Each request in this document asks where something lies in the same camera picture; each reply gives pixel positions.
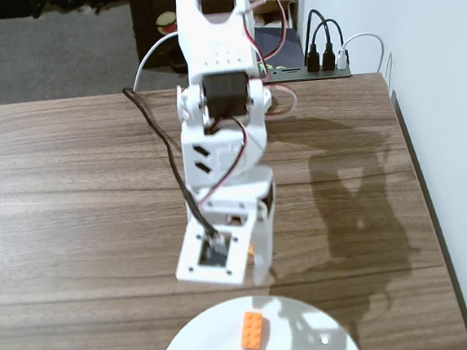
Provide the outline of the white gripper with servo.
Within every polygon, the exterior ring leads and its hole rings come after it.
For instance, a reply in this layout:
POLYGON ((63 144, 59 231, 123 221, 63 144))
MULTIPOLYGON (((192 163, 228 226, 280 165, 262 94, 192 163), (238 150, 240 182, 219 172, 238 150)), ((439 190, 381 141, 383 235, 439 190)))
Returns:
POLYGON ((230 175, 224 181, 218 176, 191 175, 187 189, 193 196, 193 206, 187 208, 187 226, 202 229, 203 223, 193 214, 198 211, 213 228, 245 226, 250 231, 253 247, 253 282, 264 285, 269 279, 273 262, 275 216, 274 173, 267 166, 255 166, 240 175, 230 175))

